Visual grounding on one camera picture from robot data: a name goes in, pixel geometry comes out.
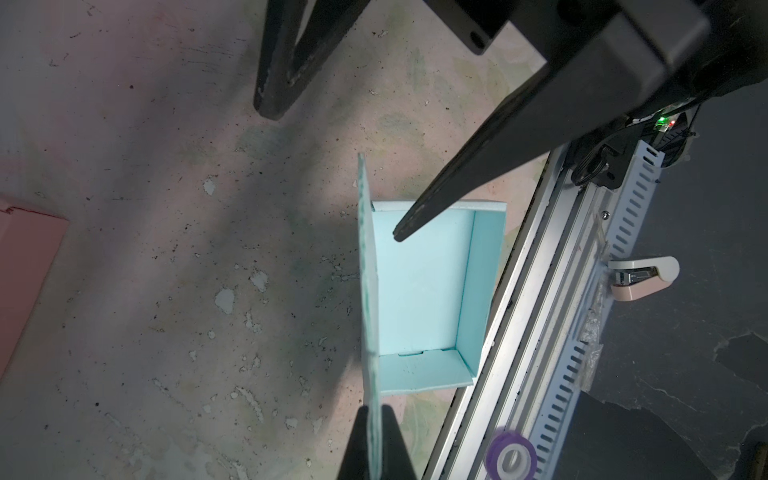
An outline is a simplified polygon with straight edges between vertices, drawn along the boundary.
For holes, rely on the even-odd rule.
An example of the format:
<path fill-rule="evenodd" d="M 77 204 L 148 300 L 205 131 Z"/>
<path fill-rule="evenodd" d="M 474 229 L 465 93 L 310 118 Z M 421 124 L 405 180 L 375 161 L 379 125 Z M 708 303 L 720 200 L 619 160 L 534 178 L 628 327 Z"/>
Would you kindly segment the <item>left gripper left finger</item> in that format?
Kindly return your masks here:
<path fill-rule="evenodd" d="M 343 459 L 338 480 L 368 480 L 367 420 L 369 408 L 361 406 L 356 414 Z"/>

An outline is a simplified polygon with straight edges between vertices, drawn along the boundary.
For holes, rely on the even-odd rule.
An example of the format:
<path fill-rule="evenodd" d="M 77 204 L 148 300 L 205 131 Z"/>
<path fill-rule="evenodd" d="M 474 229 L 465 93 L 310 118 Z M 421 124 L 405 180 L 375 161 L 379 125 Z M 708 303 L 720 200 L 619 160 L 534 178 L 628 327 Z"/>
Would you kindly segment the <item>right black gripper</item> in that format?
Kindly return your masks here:
<path fill-rule="evenodd" d="M 629 115 L 643 118 L 764 81 L 767 3 L 694 4 L 702 12 L 619 11 L 618 1 L 429 1 L 477 55 L 507 24 L 546 61 L 577 49 L 494 110 L 400 220 L 395 240 L 476 188 L 634 109 Z"/>

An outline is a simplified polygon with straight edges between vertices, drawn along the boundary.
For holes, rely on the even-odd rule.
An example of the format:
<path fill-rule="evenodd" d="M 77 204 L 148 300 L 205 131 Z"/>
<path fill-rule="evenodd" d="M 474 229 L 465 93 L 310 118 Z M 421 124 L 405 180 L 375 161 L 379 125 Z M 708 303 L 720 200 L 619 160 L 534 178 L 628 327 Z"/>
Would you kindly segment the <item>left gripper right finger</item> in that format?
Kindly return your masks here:
<path fill-rule="evenodd" d="M 405 441 L 390 405 L 382 406 L 382 472 L 383 480 L 416 480 Z"/>

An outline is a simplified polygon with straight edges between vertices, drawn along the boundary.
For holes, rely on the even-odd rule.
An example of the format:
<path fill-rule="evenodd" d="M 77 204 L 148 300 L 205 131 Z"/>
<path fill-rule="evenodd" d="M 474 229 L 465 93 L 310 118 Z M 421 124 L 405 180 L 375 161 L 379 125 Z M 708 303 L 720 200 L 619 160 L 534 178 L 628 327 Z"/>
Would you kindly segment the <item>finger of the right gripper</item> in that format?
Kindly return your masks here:
<path fill-rule="evenodd" d="M 279 120 L 367 7 L 367 0 L 269 0 L 253 105 L 257 113 Z"/>

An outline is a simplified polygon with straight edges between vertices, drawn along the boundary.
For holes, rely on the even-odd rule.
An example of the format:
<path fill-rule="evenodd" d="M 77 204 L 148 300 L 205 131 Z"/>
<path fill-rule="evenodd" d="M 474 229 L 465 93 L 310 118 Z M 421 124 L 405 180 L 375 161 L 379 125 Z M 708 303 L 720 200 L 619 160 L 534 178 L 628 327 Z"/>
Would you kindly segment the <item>light blue paper box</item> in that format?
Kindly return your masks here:
<path fill-rule="evenodd" d="M 385 396 L 471 385 L 505 234 L 504 202 L 458 201 L 399 242 L 410 201 L 375 201 L 358 158 L 367 477 L 385 474 Z"/>

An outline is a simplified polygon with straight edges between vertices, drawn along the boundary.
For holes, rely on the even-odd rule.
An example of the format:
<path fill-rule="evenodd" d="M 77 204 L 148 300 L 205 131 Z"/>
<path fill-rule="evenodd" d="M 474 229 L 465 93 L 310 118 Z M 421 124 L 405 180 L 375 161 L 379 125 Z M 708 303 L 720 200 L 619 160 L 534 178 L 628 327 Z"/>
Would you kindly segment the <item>pink paper box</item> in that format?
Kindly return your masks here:
<path fill-rule="evenodd" d="M 1 370 L 5 371 L 59 250 L 69 221 L 1 196 Z"/>

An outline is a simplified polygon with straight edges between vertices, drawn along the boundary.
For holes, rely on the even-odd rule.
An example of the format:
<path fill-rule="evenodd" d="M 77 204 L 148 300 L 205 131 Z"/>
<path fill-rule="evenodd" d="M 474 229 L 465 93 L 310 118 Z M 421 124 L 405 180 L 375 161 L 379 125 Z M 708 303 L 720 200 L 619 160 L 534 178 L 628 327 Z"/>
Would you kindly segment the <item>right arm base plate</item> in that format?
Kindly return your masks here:
<path fill-rule="evenodd" d="M 664 155 L 663 168 L 673 166 L 688 155 L 690 144 L 697 138 L 693 124 L 698 112 L 693 107 L 643 120 L 614 121 L 589 132 L 575 140 L 566 154 L 566 164 L 572 169 L 571 181 L 578 187 L 592 183 L 617 189 L 641 141 Z"/>

